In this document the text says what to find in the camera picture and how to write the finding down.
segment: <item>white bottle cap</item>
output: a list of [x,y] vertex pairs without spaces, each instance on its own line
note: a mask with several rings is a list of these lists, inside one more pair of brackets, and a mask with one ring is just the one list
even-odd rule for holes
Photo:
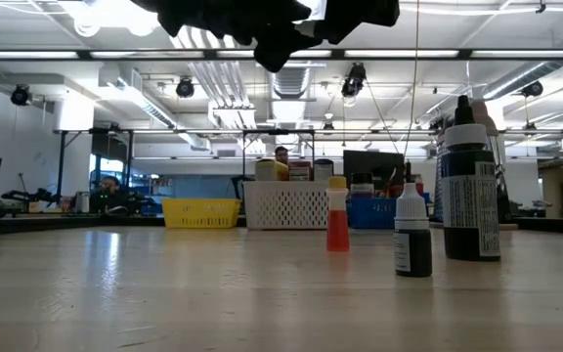
[[397,198],[397,230],[429,230],[425,199],[418,194],[416,183],[407,183]]
[[480,123],[468,123],[449,127],[445,132],[445,147],[462,144],[486,144],[488,136],[486,126]]

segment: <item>bottle label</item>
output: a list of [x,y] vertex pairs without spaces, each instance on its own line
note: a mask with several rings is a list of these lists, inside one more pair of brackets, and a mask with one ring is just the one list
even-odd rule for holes
[[395,269],[409,272],[410,267],[410,235],[395,232]]
[[370,195],[373,196],[375,192],[374,184],[351,184],[352,195]]
[[477,229],[479,255],[500,255],[494,163],[475,162],[474,175],[444,177],[442,203],[445,227]]

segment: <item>red bottle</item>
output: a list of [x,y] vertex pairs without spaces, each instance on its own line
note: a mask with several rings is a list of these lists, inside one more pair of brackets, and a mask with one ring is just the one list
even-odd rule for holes
[[329,198],[327,250],[349,251],[349,227],[345,202],[349,194],[347,179],[344,177],[329,178],[329,188],[326,193]]

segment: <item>black cap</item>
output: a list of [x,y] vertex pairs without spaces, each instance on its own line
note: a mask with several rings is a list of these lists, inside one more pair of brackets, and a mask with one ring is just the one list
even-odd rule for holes
[[461,95],[457,97],[457,109],[455,109],[455,125],[475,123],[473,108],[468,103],[468,97]]

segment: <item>fluorescent light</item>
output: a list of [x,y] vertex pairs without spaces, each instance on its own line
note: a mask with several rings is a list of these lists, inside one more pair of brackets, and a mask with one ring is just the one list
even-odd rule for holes
[[219,50],[219,58],[253,58],[253,50]]
[[134,156],[135,160],[170,160],[170,156]]
[[471,58],[558,58],[563,59],[563,50],[475,50]]
[[173,130],[135,130],[134,133],[136,134],[173,134]]
[[[454,58],[458,50],[418,50],[419,58]],[[416,50],[345,50],[347,58],[414,58]]]
[[188,133],[198,134],[242,134],[242,130],[186,130]]
[[371,130],[323,130],[323,129],[319,129],[319,130],[314,130],[315,133],[322,133],[322,134],[364,134],[364,133],[370,133]]
[[0,51],[1,60],[78,59],[73,51]]
[[122,60],[122,59],[200,59],[203,52],[193,50],[171,51],[92,51],[90,54],[95,59]]
[[331,50],[299,50],[290,54],[291,58],[328,58],[331,56]]

